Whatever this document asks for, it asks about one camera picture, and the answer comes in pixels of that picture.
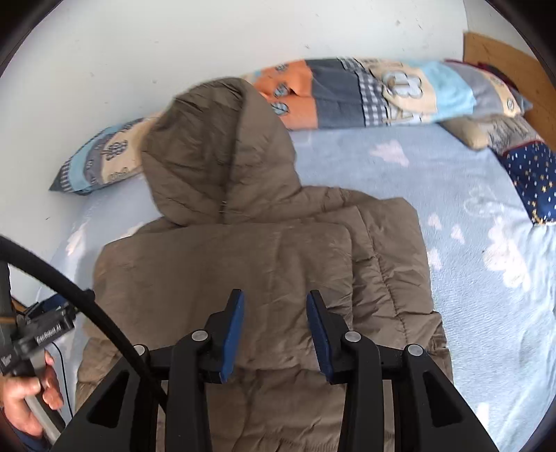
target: bed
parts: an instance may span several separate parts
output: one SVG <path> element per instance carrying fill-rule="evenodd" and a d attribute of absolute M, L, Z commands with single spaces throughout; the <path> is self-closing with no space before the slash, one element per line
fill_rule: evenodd
<path fill-rule="evenodd" d="M 401 196 L 417 210 L 455 386 L 502 452 L 520 450 L 556 394 L 556 228 L 532 225 L 489 149 L 439 125 L 291 137 L 304 185 Z M 102 247 L 159 216 L 143 175 L 96 191 L 52 264 L 90 287 Z M 85 343 L 78 327 L 60 344 L 71 392 Z"/>

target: dark blue star pattern blanket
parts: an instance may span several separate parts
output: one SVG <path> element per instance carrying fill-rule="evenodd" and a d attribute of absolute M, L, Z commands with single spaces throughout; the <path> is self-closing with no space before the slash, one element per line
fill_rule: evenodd
<path fill-rule="evenodd" d="M 533 223 L 556 222 L 556 154 L 531 141 L 498 156 Z"/>

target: patterned pillowcase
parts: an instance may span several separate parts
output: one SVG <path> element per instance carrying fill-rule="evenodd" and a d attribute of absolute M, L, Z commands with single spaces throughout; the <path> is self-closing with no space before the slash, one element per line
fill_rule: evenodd
<path fill-rule="evenodd" d="M 156 119 L 140 118 L 100 131 L 62 165 L 50 190 L 86 195 L 140 173 L 141 140 Z"/>
<path fill-rule="evenodd" d="M 503 153 L 504 150 L 522 143 L 542 140 L 522 116 L 514 118 L 490 116 L 484 119 L 463 116 L 440 124 L 466 146 L 476 151 L 492 148 L 498 153 Z"/>
<path fill-rule="evenodd" d="M 360 60 L 384 84 L 383 96 L 424 122 L 522 114 L 520 102 L 496 75 L 455 61 Z"/>

